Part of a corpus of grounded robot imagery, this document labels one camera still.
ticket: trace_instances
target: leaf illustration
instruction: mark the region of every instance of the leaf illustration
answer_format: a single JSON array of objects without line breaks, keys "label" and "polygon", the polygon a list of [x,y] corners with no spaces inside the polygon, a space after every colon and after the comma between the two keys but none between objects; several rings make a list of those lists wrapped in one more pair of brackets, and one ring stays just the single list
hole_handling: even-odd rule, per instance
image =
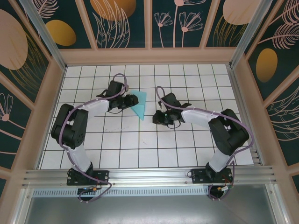
[{"label": "leaf illustration", "polygon": [[57,0],[33,0],[40,17],[49,19],[58,9]]}]

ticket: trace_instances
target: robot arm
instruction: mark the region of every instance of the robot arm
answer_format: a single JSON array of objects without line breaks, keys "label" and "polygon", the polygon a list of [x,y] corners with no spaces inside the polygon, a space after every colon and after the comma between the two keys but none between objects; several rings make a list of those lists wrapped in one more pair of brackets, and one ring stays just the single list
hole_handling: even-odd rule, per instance
[{"label": "robot arm", "polygon": [[[181,105],[173,93],[164,96],[162,100],[175,107],[186,108],[191,106],[191,104]],[[235,150],[249,139],[248,132],[229,119],[196,110],[177,110],[169,108],[161,102],[159,102],[159,105],[162,110],[157,111],[153,116],[153,123],[155,124],[168,126],[173,125],[174,121],[178,120],[183,123],[197,124],[211,130],[218,148],[211,161],[206,165],[206,174],[211,180],[219,176]],[[230,109],[226,109],[221,113],[239,120]]]}]

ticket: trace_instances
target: gold circle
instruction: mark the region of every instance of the gold circle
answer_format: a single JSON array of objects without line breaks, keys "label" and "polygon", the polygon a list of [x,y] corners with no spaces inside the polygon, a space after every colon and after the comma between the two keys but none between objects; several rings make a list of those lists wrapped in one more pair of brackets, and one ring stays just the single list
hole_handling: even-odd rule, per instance
[{"label": "gold circle", "polygon": [[274,75],[277,68],[277,55],[270,48],[262,50],[256,62],[256,76],[263,82],[268,82]]},{"label": "gold circle", "polygon": [[117,8],[123,10],[127,17],[130,17],[136,9],[136,0],[90,0],[90,3],[93,9],[99,14],[102,18],[110,21],[119,21],[121,20],[120,16],[117,16]]},{"label": "gold circle", "polygon": [[250,22],[260,0],[226,0],[223,5],[223,18],[233,25]]},{"label": "gold circle", "polygon": [[76,42],[76,34],[67,23],[61,20],[51,20],[46,23],[46,27],[55,43],[71,46]]},{"label": "gold circle", "polygon": [[27,59],[28,43],[21,24],[9,13],[0,9],[0,64],[17,70]]}]

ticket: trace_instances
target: purple cable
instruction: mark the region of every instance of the purple cable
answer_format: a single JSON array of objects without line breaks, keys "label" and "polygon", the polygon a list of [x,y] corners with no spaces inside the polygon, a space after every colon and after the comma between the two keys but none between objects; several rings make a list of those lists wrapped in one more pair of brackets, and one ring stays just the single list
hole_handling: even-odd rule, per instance
[{"label": "purple cable", "polygon": [[[114,78],[115,78],[116,76],[118,76],[118,75],[124,77],[124,86],[123,86],[123,88],[121,89],[121,91],[120,91],[119,93],[117,93],[116,95],[114,95],[114,96],[106,97],[106,98],[101,98],[101,99],[105,99],[105,100],[107,100],[107,99],[113,99],[113,98],[115,98],[115,97],[121,95],[121,93],[123,93],[123,92],[126,91],[126,88],[127,88],[127,78],[125,77],[124,74],[118,73],[118,74],[114,75],[113,80],[114,80]],[[83,200],[81,199],[81,195],[82,195],[82,193],[84,193],[84,192],[81,192],[81,194],[79,195],[79,200],[80,200],[81,202],[84,202],[84,203],[94,202],[94,201],[96,201],[97,199],[99,199],[103,194],[105,194],[105,193],[112,187],[112,184],[111,184],[110,182],[106,182],[106,181],[101,181],[101,180],[95,179],[95,178],[93,178],[93,177],[87,175],[86,173],[84,173],[84,172],[83,172],[83,171],[82,171],[82,170],[75,164],[75,162],[74,162],[73,159],[71,158],[70,153],[69,153],[69,149],[68,149],[67,147],[65,147],[65,146],[62,144],[62,134],[63,134],[63,132],[64,132],[64,129],[65,129],[65,126],[66,126],[67,121],[69,120],[69,118],[71,117],[71,115],[72,115],[77,109],[79,109],[79,108],[81,108],[81,107],[84,107],[84,106],[86,106],[86,105],[89,105],[89,104],[91,104],[91,103],[93,103],[93,102],[99,101],[99,100],[100,100],[99,98],[96,98],[96,99],[87,101],[87,102],[85,102],[85,103],[83,103],[83,104],[81,104],[81,105],[76,106],[75,108],[73,108],[73,109],[69,112],[69,114],[66,116],[66,118],[65,118],[65,120],[64,120],[64,122],[63,122],[63,124],[62,124],[60,134],[59,134],[59,145],[60,145],[61,148],[63,148],[64,150],[66,150],[66,152],[67,152],[67,156],[68,156],[68,158],[69,158],[71,164],[77,169],[77,171],[79,171],[82,175],[86,176],[87,178],[89,178],[89,179],[91,179],[91,180],[93,180],[93,181],[96,181],[96,182],[99,182],[99,183],[104,183],[104,184],[108,184],[108,185],[109,185],[109,187],[108,187],[106,190],[104,190],[99,196],[97,196],[97,197],[93,197],[93,198],[90,199],[89,201],[83,201]]]},{"label": "purple cable", "polygon": [[248,146],[246,146],[245,148],[236,150],[236,151],[230,156],[230,158],[229,158],[229,160],[228,160],[228,162],[227,162],[227,165],[229,164],[229,162],[233,159],[233,157],[234,157],[237,153],[243,152],[243,151],[245,151],[246,149],[248,149],[248,148],[250,148],[250,147],[253,146],[253,144],[254,144],[254,136],[253,136],[253,133],[252,133],[252,131],[250,130],[250,128],[248,128],[248,127],[247,127],[246,125],[244,125],[242,122],[240,122],[240,121],[238,121],[238,120],[236,120],[236,119],[234,119],[234,118],[232,118],[232,117],[230,117],[230,116],[224,115],[224,114],[222,114],[222,113],[212,112],[212,111],[208,111],[208,110],[204,110],[204,109],[200,109],[200,108],[190,108],[190,107],[182,108],[182,107],[172,106],[172,105],[170,105],[170,104],[164,102],[164,101],[161,99],[161,97],[159,96],[159,93],[158,93],[158,89],[161,89],[161,90],[163,91],[164,96],[165,96],[165,91],[164,91],[163,87],[161,87],[161,86],[157,86],[157,87],[156,87],[156,94],[157,94],[159,100],[160,100],[164,105],[166,105],[166,106],[168,106],[168,107],[170,107],[170,108],[177,109],[177,110],[185,110],[185,111],[201,111],[201,112],[205,112],[205,113],[209,113],[209,114],[214,114],[214,115],[217,115],[217,116],[224,117],[224,118],[226,118],[226,119],[230,119],[230,120],[232,120],[233,122],[235,122],[235,123],[241,125],[242,127],[244,127],[244,128],[246,129],[246,131],[247,131],[247,132],[250,134],[250,136],[251,136],[251,143],[250,143]]}]

